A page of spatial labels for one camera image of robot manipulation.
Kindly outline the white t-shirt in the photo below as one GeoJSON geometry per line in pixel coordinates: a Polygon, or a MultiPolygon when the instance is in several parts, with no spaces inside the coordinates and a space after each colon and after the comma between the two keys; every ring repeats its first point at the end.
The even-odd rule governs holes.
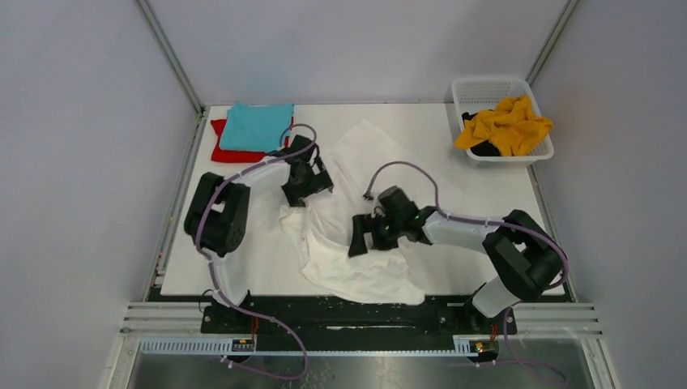
{"type": "Polygon", "coordinates": [[[258,198],[250,209],[245,247],[246,282],[259,296],[331,294],[361,303],[417,305],[428,295],[469,295],[497,275],[478,249],[427,246],[402,240],[397,248],[352,257],[352,218],[375,206],[363,198],[367,186],[399,186],[419,207],[463,200],[462,192],[437,169],[422,164],[372,122],[361,121],[324,149],[333,190],[289,207],[279,193],[258,198]]]}

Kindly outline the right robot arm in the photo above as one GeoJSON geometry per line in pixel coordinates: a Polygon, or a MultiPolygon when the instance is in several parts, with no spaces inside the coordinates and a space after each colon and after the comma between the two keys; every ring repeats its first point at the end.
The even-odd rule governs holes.
{"type": "Polygon", "coordinates": [[[524,211],[496,220],[451,216],[437,206],[418,207],[397,186],[377,201],[372,212],[352,217],[348,256],[393,250],[402,238],[484,254],[496,275],[470,296],[464,313],[467,328],[477,334],[492,328],[507,307],[538,299],[565,269],[560,248],[524,211]]]}

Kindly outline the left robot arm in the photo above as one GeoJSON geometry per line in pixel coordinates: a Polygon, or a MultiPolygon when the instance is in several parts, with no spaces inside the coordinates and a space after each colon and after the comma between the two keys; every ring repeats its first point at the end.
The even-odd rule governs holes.
{"type": "Polygon", "coordinates": [[[333,191],[319,147],[296,135],[289,145],[230,177],[207,172],[201,176],[184,220],[184,230],[206,259],[212,296],[224,306],[220,322],[233,333],[246,330],[251,316],[272,323],[278,319],[250,311],[241,303],[249,294],[239,258],[247,232],[252,197],[280,192],[289,207],[305,207],[311,195],[333,191]]]}

